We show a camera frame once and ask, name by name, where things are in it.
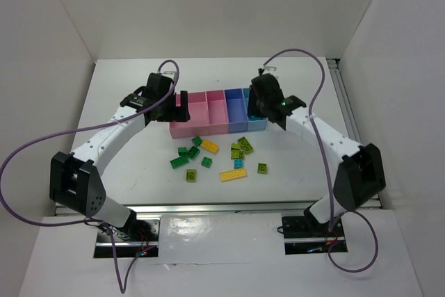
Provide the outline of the small cyan lego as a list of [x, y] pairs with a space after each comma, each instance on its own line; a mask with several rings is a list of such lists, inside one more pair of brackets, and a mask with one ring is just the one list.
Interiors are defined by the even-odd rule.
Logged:
[[234, 160], [234, 169], [240, 169], [244, 167], [244, 161], [242, 159]]

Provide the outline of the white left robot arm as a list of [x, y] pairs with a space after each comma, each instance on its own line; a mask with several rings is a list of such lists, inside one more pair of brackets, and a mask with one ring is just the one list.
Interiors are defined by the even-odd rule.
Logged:
[[145, 86], [127, 95], [106, 126], [69, 154], [55, 154], [50, 165], [49, 197], [86, 218], [100, 220], [131, 235], [149, 225], [135, 211], [106, 194], [102, 175], [115, 155], [146, 126], [155, 122], [187, 122], [188, 93], [175, 93], [175, 81], [151, 73]]

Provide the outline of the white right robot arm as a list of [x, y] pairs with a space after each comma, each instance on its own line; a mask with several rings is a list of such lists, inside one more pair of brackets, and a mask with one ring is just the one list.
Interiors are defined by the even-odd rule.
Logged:
[[275, 76], [262, 74], [251, 81], [248, 114], [267, 118], [306, 143], [323, 148], [330, 183], [327, 195], [304, 211], [312, 225], [356, 210], [385, 188], [380, 150], [372, 143], [362, 145], [342, 135], [311, 114], [296, 96], [285, 97]]

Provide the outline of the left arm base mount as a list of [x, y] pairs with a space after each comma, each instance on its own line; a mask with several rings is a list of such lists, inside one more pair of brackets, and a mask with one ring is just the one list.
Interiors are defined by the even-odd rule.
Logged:
[[[141, 258], [155, 258], [159, 256], [161, 217], [142, 214], [138, 216], [138, 220], [143, 220], [145, 225], [132, 236], [127, 236], [116, 227], [111, 226], [117, 258], [130, 259], [139, 252], [141, 252]], [[111, 234], [103, 223], [98, 227], [93, 257], [95, 259], [113, 258]]]

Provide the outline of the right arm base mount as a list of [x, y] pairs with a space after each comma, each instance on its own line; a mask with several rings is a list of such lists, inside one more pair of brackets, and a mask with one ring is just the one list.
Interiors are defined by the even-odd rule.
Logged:
[[313, 223], [302, 210], [282, 211], [276, 231], [284, 239], [285, 255], [323, 254], [334, 244], [334, 252], [348, 252], [340, 218], [334, 219], [334, 227], [329, 231], [327, 223]]

